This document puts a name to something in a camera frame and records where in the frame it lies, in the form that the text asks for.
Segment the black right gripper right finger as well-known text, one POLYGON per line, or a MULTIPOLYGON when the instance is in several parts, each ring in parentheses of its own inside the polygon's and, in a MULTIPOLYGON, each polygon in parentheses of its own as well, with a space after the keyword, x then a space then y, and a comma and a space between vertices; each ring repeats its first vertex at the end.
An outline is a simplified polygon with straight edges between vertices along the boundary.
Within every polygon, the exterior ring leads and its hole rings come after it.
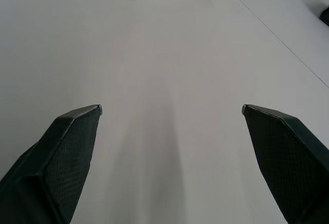
POLYGON ((260 171, 288 224, 329 224, 329 149, 296 117, 242 108, 260 171))

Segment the dark object at table edge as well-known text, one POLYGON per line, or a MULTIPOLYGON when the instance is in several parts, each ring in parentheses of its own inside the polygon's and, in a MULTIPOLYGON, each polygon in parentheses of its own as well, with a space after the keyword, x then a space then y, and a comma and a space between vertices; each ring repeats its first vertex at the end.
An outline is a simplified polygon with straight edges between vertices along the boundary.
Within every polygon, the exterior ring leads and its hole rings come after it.
POLYGON ((329 6, 320 13, 319 19, 329 26, 329 6))

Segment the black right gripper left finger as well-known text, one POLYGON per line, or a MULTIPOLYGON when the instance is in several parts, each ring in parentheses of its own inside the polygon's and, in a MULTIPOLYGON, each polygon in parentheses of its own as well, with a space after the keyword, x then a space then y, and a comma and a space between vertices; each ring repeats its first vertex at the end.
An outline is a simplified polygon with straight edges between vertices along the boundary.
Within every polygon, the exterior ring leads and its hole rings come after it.
POLYGON ((0 180, 0 224, 70 224, 93 156, 102 107, 57 117, 0 180))

